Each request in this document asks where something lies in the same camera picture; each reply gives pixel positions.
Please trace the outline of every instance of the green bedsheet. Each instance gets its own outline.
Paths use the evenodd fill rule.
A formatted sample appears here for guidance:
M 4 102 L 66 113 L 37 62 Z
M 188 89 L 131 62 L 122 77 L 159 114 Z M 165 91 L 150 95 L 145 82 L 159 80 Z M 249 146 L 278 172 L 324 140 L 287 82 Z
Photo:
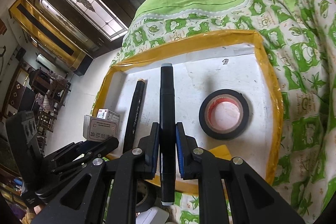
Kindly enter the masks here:
M 335 0 L 146 0 L 112 64 L 203 32 L 258 31 L 283 95 L 273 187 L 313 223 L 336 190 L 335 15 Z M 199 223 L 198 205 L 198 197 L 176 193 L 170 217 Z

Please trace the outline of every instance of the white styrofoam box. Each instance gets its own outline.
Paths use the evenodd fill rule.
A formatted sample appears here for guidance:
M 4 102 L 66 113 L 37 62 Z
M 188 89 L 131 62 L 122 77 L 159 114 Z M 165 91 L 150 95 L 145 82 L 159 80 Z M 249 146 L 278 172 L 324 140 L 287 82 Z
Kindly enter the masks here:
M 138 215 L 136 224 L 165 224 L 169 213 L 159 207 L 152 207 Z
M 159 122 L 162 63 L 173 64 L 175 117 L 176 122 L 183 122 L 185 134 L 194 137 L 198 146 L 206 150 L 225 144 L 233 157 L 242 157 L 265 178 L 275 121 L 269 90 L 254 55 L 254 46 L 247 43 L 190 52 L 123 73 L 114 73 L 104 104 L 104 108 L 120 114 L 116 133 L 120 145 L 112 154 L 116 157 L 122 155 L 132 95 L 139 78 L 145 79 L 147 85 L 142 98 L 134 147 L 137 147 L 140 138 L 150 134 L 152 123 Z M 209 137 L 199 124 L 202 102 L 209 94 L 220 89 L 232 89 L 241 93 L 250 110 L 249 122 L 242 135 L 229 141 Z M 181 180 L 178 165 L 176 178 Z

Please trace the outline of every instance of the yellow packing tape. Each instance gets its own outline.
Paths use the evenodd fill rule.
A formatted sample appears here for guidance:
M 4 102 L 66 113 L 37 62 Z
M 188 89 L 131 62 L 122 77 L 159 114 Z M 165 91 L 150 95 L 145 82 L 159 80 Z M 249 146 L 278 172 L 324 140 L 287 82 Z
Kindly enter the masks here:
M 272 184 L 274 180 L 275 171 L 278 164 L 278 152 L 281 140 L 281 129 L 283 119 L 283 102 L 280 92 L 278 80 L 273 71 L 273 67 L 268 61 L 267 54 L 263 47 L 263 38 L 256 31 L 251 30 L 219 30 L 213 32 L 206 32 L 192 37 L 179 39 L 169 42 L 145 52 L 138 53 L 122 62 L 110 67 L 106 74 L 103 84 L 100 87 L 97 95 L 96 103 L 93 108 L 92 115 L 96 116 L 98 109 L 104 108 L 106 96 L 110 87 L 113 74 L 117 71 L 124 72 L 134 67 L 141 67 L 153 63 L 158 60 L 163 60 L 169 57 L 181 55 L 188 52 L 195 52 L 205 50 L 208 48 L 215 48 L 221 46 L 229 46 L 240 43 L 249 43 L 254 45 L 254 53 L 259 64 L 261 72 L 266 81 L 269 95 L 273 108 L 273 132 L 272 145 L 268 156 L 268 163 L 266 167 L 265 180 Z M 219 157 L 218 151 L 214 151 L 214 155 Z M 155 177 L 150 181 L 153 184 L 160 183 L 160 179 Z M 189 194 L 198 194 L 197 185 L 192 185 L 182 181 L 176 181 L 176 190 Z

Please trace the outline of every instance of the black marker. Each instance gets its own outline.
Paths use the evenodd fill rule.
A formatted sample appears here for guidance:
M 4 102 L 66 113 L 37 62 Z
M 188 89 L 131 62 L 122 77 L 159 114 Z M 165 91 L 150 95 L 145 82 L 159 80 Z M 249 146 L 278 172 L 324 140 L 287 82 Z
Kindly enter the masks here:
M 161 203 L 168 206 L 175 201 L 176 179 L 175 90 L 171 63 L 161 65 L 159 142 Z
M 132 98 L 131 108 L 128 115 L 123 153 L 131 150 L 134 144 L 135 130 L 137 129 L 137 122 L 139 118 L 139 110 L 141 106 L 142 94 L 145 88 L 145 81 L 139 79 L 136 83 L 135 91 Z

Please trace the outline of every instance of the tape roll under gripper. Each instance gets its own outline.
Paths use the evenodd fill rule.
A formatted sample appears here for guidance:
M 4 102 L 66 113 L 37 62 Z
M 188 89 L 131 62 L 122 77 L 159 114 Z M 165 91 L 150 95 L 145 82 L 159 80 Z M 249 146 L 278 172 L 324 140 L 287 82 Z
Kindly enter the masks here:
M 239 118 L 231 128 L 222 129 L 214 125 L 212 112 L 218 104 L 230 102 L 237 106 Z M 234 90 L 217 90 L 211 93 L 202 103 L 199 109 L 199 123 L 203 131 L 211 138 L 217 140 L 231 140 L 243 133 L 249 120 L 249 106 L 243 95 Z

